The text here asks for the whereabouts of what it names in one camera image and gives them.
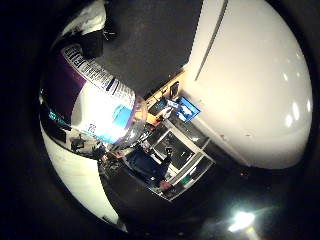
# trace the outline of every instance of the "computer monitor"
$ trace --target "computer monitor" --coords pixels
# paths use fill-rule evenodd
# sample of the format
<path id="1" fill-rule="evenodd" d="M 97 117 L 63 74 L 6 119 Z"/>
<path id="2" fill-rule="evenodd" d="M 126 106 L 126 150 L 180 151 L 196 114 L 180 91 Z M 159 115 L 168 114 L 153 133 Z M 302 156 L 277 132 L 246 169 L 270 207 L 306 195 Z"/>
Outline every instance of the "computer monitor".
<path id="1" fill-rule="evenodd" d="M 177 116 L 179 119 L 185 123 L 189 122 L 194 118 L 200 110 L 196 108 L 190 101 L 185 97 L 179 99 L 179 108 L 177 110 Z"/>
<path id="2" fill-rule="evenodd" d="M 169 99 L 167 99 L 167 105 L 170 106 L 170 107 L 173 107 L 173 108 L 179 108 L 179 103 L 176 103 L 174 101 L 171 101 Z"/>

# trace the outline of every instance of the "white wall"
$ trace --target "white wall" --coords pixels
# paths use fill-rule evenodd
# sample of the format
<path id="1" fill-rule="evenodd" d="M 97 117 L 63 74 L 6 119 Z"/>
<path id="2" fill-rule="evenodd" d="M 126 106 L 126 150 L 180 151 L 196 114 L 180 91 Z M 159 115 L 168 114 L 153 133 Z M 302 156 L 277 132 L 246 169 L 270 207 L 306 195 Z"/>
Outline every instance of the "white wall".
<path id="1" fill-rule="evenodd" d="M 117 224 L 119 216 L 103 190 L 97 162 L 73 154 L 52 141 L 41 126 L 44 143 L 53 167 L 72 195 L 99 218 Z"/>
<path id="2" fill-rule="evenodd" d="M 300 160 L 311 124 L 310 77 L 294 35 L 266 2 L 229 0 L 198 80 L 187 78 L 184 91 L 202 111 L 193 122 L 240 163 L 280 169 Z"/>
<path id="3" fill-rule="evenodd" d="M 184 67 L 187 70 L 187 80 L 195 79 L 198 74 L 202 59 L 207 49 L 210 48 L 210 40 L 213 37 L 224 2 L 225 0 L 203 0 L 192 51 L 189 61 Z"/>

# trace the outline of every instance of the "person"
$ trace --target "person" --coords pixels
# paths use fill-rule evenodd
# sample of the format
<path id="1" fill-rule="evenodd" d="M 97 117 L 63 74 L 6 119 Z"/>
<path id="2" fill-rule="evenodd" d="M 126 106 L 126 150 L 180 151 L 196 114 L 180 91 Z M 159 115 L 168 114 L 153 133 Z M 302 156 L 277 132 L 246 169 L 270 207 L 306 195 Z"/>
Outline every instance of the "person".
<path id="1" fill-rule="evenodd" d="M 167 156 L 161 159 L 154 150 L 146 152 L 141 146 L 137 147 L 127 155 L 116 154 L 119 157 L 125 157 L 130 168 L 148 185 L 149 188 L 160 188 L 165 192 L 173 188 L 172 184 L 166 181 L 165 175 L 171 163 L 172 148 L 166 148 Z M 161 164 L 158 164 L 150 155 L 157 157 Z"/>

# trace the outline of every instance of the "light fixture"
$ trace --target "light fixture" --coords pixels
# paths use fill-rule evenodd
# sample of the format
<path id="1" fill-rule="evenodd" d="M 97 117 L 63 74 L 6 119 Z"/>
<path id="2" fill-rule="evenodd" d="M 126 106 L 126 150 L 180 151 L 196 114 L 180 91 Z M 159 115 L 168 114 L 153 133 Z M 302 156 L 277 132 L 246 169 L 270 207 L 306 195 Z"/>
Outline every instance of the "light fixture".
<path id="1" fill-rule="evenodd" d="M 296 102 L 294 102 L 292 104 L 292 111 L 293 111 L 293 117 L 296 121 L 299 120 L 300 118 L 300 112 L 299 112 L 299 107 L 298 107 L 298 104 Z"/>
<path id="2" fill-rule="evenodd" d="M 292 123 L 293 123 L 293 118 L 290 114 L 288 114 L 286 116 L 286 126 L 289 128 L 289 127 L 291 127 Z"/>
<path id="3" fill-rule="evenodd" d="M 289 77 L 288 77 L 288 75 L 287 75 L 286 73 L 283 73 L 283 78 L 284 78 L 284 80 L 285 80 L 286 82 L 288 82 Z"/>
<path id="4" fill-rule="evenodd" d="M 230 232 L 236 232 L 248 228 L 254 221 L 255 216 L 253 213 L 238 212 L 234 216 L 234 223 L 228 228 Z"/>
<path id="5" fill-rule="evenodd" d="M 308 112 L 311 111 L 311 103 L 310 103 L 310 100 L 308 100 L 308 102 L 307 102 L 307 110 L 308 110 Z"/>

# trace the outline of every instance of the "blue screen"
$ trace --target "blue screen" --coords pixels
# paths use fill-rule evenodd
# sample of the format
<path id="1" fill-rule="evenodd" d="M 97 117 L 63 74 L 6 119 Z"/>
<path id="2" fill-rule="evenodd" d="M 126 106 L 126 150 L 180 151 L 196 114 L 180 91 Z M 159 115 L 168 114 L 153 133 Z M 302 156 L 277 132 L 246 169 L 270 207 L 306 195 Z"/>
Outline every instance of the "blue screen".
<path id="1" fill-rule="evenodd" d="M 180 98 L 179 105 L 177 115 L 183 122 L 189 122 L 200 112 L 198 108 L 184 97 Z"/>

